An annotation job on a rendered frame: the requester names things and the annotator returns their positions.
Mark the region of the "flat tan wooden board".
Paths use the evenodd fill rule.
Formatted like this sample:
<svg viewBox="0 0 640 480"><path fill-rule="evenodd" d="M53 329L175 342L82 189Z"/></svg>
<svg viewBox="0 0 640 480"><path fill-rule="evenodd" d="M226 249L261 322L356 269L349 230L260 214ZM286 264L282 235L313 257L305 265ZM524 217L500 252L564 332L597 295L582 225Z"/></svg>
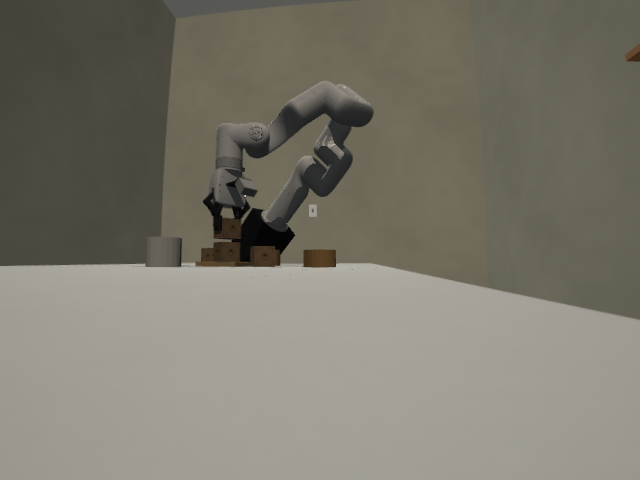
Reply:
<svg viewBox="0 0 640 480"><path fill-rule="evenodd" d="M245 267L245 266L250 266L250 262L196 262L196 266L207 266L207 267Z"/></svg>

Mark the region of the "brown cardboard carton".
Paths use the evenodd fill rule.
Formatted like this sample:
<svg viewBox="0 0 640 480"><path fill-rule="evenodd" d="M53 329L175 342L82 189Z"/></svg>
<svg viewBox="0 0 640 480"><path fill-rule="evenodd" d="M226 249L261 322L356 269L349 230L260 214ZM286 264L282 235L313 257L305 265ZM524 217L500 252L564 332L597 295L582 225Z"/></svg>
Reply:
<svg viewBox="0 0 640 480"><path fill-rule="evenodd" d="M214 231L213 239L241 239L241 220L222 218L222 230Z"/></svg>
<svg viewBox="0 0 640 480"><path fill-rule="evenodd" d="M214 242L213 262L240 262L240 242Z"/></svg>
<svg viewBox="0 0 640 480"><path fill-rule="evenodd" d="M213 262L213 248L201 248L201 262Z"/></svg>
<svg viewBox="0 0 640 480"><path fill-rule="evenodd" d="M275 267L275 246L251 246L250 267Z"/></svg>

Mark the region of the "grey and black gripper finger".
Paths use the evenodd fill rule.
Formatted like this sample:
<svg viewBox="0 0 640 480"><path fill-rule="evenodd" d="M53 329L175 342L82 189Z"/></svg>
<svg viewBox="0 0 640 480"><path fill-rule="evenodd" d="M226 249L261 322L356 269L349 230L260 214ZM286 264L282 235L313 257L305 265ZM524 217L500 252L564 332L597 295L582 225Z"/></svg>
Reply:
<svg viewBox="0 0 640 480"><path fill-rule="evenodd" d="M250 205L248 204L248 202L246 201L246 205L241 209L241 207L233 207L232 206L232 210L233 210L233 214L234 214L234 219L241 219L243 218L243 215L250 209ZM238 212L237 212L238 211Z"/></svg>
<svg viewBox="0 0 640 480"><path fill-rule="evenodd" d="M213 198L214 198L214 190L203 200L203 203L208 207L209 211L211 212L211 215L213 216L214 231L217 231L217 230L222 230L222 215L220 214L221 214L223 205L217 204L216 201L215 201L215 204L213 205L211 203L211 200Z"/></svg>

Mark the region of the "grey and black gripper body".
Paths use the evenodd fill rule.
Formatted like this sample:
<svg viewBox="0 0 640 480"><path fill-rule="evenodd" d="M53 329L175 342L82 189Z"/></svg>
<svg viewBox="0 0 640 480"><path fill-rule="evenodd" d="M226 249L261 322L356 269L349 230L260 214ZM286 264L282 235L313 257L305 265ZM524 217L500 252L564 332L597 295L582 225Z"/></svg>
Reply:
<svg viewBox="0 0 640 480"><path fill-rule="evenodd" d="M213 205L216 201L223 208L245 206L246 195L241 195L236 187L226 186L226 183L236 181L238 176L244 178L242 170L237 168L221 167L212 171L208 195L214 190Z"/></svg>

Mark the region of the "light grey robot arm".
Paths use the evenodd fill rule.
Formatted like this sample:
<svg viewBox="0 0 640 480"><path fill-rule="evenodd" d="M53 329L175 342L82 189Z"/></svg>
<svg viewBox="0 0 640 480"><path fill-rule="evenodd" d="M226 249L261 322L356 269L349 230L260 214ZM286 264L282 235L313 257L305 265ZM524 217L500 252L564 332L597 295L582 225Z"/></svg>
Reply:
<svg viewBox="0 0 640 480"><path fill-rule="evenodd" d="M276 231L287 231L287 223L307 197L309 187L320 197L334 190L352 164L352 153L343 145L351 127L365 126L373 117L370 103L349 87L337 86L329 81L316 84L288 101L268 127L261 123L225 123L217 129L215 169L231 167L244 172L244 147L250 157L262 158L317 117L330 117L313 148L328 169L312 156L302 157L272 206L261 214Z"/></svg>

